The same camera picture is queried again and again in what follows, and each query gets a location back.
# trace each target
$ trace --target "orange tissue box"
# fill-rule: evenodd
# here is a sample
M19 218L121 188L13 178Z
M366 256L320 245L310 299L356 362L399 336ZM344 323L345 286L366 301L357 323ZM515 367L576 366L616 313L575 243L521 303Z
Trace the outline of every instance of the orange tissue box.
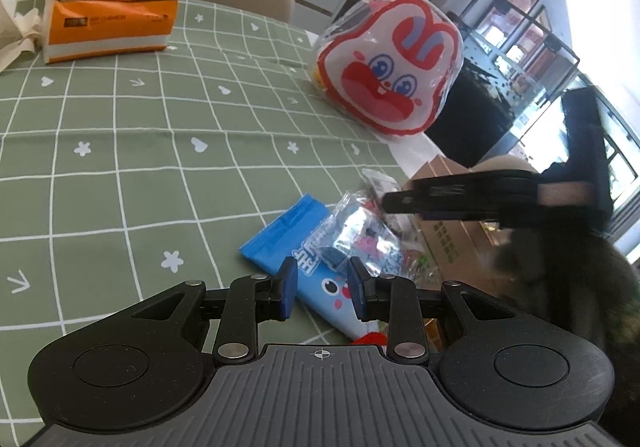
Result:
M44 61L162 50L177 9L177 0L46 0Z

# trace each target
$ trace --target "blue plastic bag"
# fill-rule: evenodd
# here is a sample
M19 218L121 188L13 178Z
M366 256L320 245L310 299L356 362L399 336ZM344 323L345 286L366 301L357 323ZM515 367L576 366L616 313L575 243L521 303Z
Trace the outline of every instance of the blue plastic bag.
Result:
M376 321L358 320L346 276L331 270L304 247L307 236L329 215L327 208L308 194L245 243L240 252L262 270L274 275L284 258L298 261L298 297L329 324L352 339L378 331Z

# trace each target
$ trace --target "robotic arm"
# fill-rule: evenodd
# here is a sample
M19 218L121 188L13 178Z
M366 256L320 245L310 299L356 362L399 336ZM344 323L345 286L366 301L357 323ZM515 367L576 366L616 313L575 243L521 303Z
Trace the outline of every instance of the robotic arm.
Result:
M613 384L589 342L470 286L349 283L358 317L389 324L375 346L266 345L258 321L285 319L297 265L206 291L188 281L44 348L29 386L45 422L30 447L613 447L594 423ZM220 319L213 352L201 353ZM423 318L446 349L430 354Z

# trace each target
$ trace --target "green checkered tablecloth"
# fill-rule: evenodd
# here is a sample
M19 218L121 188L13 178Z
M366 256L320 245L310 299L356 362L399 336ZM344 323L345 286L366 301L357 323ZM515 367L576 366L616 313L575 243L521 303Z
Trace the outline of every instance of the green checkered tablecloth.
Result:
M405 180L318 97L310 56L302 30L183 0L164 52L51 66L24 54L0 74L2 447L42 426L27 369L49 342L185 279L255 273L238 247L306 192L335 204L364 167ZM346 340L301 304L259 330L263 343Z

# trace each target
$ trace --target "cartoon rabbit face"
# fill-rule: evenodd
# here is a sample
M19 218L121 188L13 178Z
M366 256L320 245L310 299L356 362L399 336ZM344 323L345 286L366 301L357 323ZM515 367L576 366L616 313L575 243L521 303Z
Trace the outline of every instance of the cartoon rabbit face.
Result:
M332 41L318 67L328 93L352 114L384 133L414 134L442 109L461 44L425 0L395 0Z

